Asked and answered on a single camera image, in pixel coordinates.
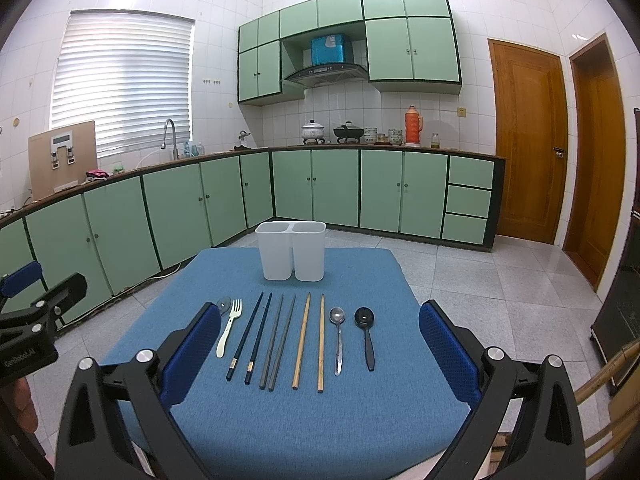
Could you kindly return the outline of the left hand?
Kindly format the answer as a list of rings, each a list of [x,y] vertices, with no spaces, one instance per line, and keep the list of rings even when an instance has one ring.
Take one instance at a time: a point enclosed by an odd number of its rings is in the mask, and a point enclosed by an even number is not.
[[[29,434],[34,434],[38,428],[38,416],[35,404],[32,402],[32,392],[26,378],[17,379],[13,384],[12,402],[15,408],[14,418],[18,426]]]

